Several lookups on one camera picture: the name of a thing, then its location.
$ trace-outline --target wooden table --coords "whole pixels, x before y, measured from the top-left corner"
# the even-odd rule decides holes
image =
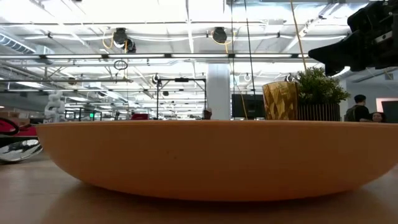
[[[2,224],[398,223],[398,167],[354,192],[284,202],[208,203],[92,187],[40,155],[0,165],[0,189]]]

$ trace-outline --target vase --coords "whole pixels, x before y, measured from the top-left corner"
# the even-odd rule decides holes
[[[297,120],[298,89],[295,82],[274,82],[262,86],[266,119]]]
[[[300,105],[298,119],[301,121],[340,121],[340,106],[338,103]]]

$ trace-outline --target black screen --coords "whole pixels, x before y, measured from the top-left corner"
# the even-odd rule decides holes
[[[245,118],[246,115],[243,109],[246,109],[248,119],[254,118],[265,118],[266,111],[264,109],[264,99],[262,95],[248,95],[248,94],[232,94],[232,117],[234,118]]]

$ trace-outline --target gold geometric vase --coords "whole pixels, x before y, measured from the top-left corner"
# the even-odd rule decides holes
[[[262,86],[266,119],[297,120],[298,95],[297,83],[274,82]]]

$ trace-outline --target black shirt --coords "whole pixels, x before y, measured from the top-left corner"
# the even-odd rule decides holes
[[[369,110],[365,106],[357,106],[354,113],[356,121],[361,121],[361,119],[371,119]]]

